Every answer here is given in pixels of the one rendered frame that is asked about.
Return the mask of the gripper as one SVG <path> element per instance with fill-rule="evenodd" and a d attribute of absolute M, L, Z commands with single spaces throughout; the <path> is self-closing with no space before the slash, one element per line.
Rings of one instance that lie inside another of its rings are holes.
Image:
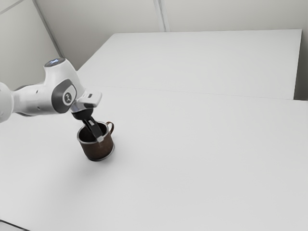
<path fill-rule="evenodd" d="M 93 108 L 88 108 L 78 112 L 72 112 L 71 114 L 77 120 L 82 120 L 88 131 L 94 136 L 97 142 L 102 142 L 103 132 L 101 131 L 98 123 L 92 117 Z"/>

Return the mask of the brown metal mug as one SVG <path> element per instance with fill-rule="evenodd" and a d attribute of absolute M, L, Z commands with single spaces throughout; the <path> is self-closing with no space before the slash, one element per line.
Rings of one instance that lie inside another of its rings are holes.
<path fill-rule="evenodd" d="M 98 122 L 99 128 L 103 133 L 103 140 L 98 142 L 90 131 L 83 126 L 77 133 L 82 150 L 86 157 L 91 161 L 101 161 L 106 159 L 114 150 L 112 133 L 114 131 L 113 122 Z"/>

